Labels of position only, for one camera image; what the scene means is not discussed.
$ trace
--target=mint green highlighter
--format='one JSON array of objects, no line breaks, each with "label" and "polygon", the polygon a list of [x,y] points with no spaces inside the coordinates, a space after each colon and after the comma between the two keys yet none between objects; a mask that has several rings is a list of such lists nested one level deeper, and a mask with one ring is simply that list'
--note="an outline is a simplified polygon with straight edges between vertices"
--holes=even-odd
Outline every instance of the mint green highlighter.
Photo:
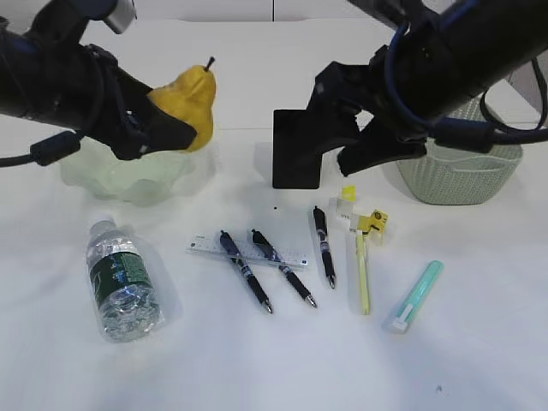
[{"label": "mint green highlighter", "polygon": [[391,331],[404,334],[408,330],[443,270],[444,263],[440,261],[432,261],[428,265],[417,285],[414,286],[402,306],[398,309],[396,317],[391,321]]}]

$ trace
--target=pen grip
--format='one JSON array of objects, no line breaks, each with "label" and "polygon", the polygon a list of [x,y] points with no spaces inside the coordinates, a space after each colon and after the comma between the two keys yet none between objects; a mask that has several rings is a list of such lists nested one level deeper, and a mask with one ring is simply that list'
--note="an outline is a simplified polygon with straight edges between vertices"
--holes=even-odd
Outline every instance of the pen grip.
[{"label": "pen grip", "polygon": [[257,300],[259,300],[259,303],[263,303],[265,301],[268,301],[268,296],[266,295],[265,291],[259,284],[259,280],[256,276],[251,275],[247,277],[247,284],[249,285],[249,288],[253,291],[255,296],[257,297]]},{"label": "pen grip", "polygon": [[297,293],[301,296],[301,298],[304,300],[310,295],[310,291],[308,291],[307,287],[301,282],[301,280],[295,275],[294,272],[290,271],[288,272],[285,277],[288,279],[289,283],[293,286],[294,289],[297,290]]},{"label": "pen grip", "polygon": [[325,275],[327,277],[336,277],[333,260],[331,259],[331,253],[329,251],[322,253],[322,260],[324,261]]}]

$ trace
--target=yellow pear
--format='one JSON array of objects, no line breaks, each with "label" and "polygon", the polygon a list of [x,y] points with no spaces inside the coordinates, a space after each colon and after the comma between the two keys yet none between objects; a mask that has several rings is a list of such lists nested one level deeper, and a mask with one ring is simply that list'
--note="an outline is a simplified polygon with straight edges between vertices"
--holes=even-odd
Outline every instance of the yellow pear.
[{"label": "yellow pear", "polygon": [[217,92],[215,75],[210,70],[212,57],[206,66],[193,66],[167,86],[152,90],[148,98],[164,113],[192,126],[198,135],[186,150],[195,152],[213,136],[212,106]]}]

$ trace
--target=yellow clip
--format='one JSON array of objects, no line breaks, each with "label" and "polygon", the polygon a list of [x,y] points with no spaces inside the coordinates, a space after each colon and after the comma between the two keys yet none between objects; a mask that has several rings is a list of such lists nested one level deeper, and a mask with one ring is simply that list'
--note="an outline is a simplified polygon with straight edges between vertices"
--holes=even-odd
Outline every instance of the yellow clip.
[{"label": "yellow clip", "polygon": [[386,231],[388,214],[375,210],[370,217],[354,214],[350,220],[351,231],[362,231],[365,236],[370,235],[372,232],[376,232],[382,237]]},{"label": "yellow clip", "polygon": [[346,201],[356,201],[356,186],[347,186],[342,188],[341,198]]}]

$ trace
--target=pear stem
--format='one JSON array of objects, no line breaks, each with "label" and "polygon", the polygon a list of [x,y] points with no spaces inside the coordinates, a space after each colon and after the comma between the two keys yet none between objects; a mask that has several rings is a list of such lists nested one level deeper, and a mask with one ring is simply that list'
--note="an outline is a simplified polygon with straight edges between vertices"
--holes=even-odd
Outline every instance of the pear stem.
[{"label": "pear stem", "polygon": [[214,62],[215,62],[215,57],[213,57],[213,56],[209,57],[209,62],[205,66],[205,71],[209,71],[209,69],[211,68],[211,66]]}]

